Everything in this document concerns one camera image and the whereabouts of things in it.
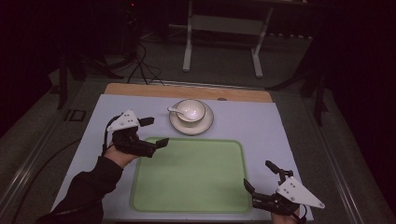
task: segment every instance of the white tabletop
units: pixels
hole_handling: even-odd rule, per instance
[[[167,107],[174,105],[180,100],[182,99],[101,95],[53,207],[65,196],[68,186],[75,175],[81,171],[90,171],[94,167],[97,157],[102,152],[107,123],[127,109],[132,109],[140,119],[145,117],[155,118],[154,124],[139,128],[138,135],[140,139],[159,136],[232,139],[238,141],[244,149],[247,180],[259,193],[274,194],[277,181],[279,180],[279,176],[272,173],[265,166],[265,161],[272,161],[281,169],[292,170],[294,177],[301,181],[275,103],[202,100],[213,110],[215,116],[213,125],[205,133],[187,136],[174,129],[169,122]],[[245,214],[136,212],[130,205],[135,169],[136,161],[126,166],[117,188],[104,198],[103,205],[106,220],[249,221],[271,219],[269,212],[256,208],[252,208]],[[308,220],[313,219],[309,208],[307,218]]]

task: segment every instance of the white desk frame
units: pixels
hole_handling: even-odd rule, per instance
[[[262,65],[260,64],[259,52],[262,47],[269,21],[274,11],[268,8],[264,21],[241,20],[235,18],[221,18],[213,16],[197,15],[192,13],[192,1],[189,1],[189,17],[187,20],[187,45],[184,53],[183,71],[189,72],[191,66],[192,43],[191,33],[194,30],[207,30],[243,35],[258,35],[259,40],[255,48],[251,49],[254,71],[257,78],[262,78]]]

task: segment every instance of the hand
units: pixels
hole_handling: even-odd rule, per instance
[[[294,212],[295,215],[299,216],[300,209]],[[271,218],[274,224],[296,224],[297,220],[293,216],[281,216],[275,213],[271,213]]]
[[[120,166],[122,169],[128,165],[131,161],[134,159],[138,158],[136,155],[132,154],[127,154],[123,153],[121,151],[118,151],[116,147],[113,145],[113,143],[110,143],[111,147],[106,150],[105,156],[106,158],[114,161],[118,166]]]

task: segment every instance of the bowl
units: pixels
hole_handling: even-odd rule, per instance
[[[195,119],[188,119],[183,114],[176,113],[179,119],[187,122],[196,122],[205,116],[205,106],[199,100],[183,100],[177,104],[176,109],[183,113],[190,113],[195,117]]]

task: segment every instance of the cable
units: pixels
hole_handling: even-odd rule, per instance
[[[18,213],[21,211],[22,205],[24,200],[26,199],[30,189],[32,188],[33,184],[35,183],[35,180],[37,179],[38,175],[44,170],[44,168],[50,163],[50,161],[52,161],[53,158],[55,158],[58,154],[60,154],[61,152],[63,152],[64,150],[66,150],[67,148],[73,146],[75,143],[79,142],[81,140],[81,138],[73,141],[72,143],[69,143],[68,145],[66,145],[65,147],[62,147],[61,149],[59,149],[57,152],[55,152],[55,154],[53,154],[42,166],[41,168],[37,171],[37,173],[35,174],[35,176],[32,179],[32,182],[30,183],[28,189],[25,191],[25,193],[23,194],[23,197],[21,199],[20,205],[18,206],[18,209],[14,215],[14,218],[12,218],[12,222],[11,223],[15,223],[15,221],[17,220],[17,216]]]

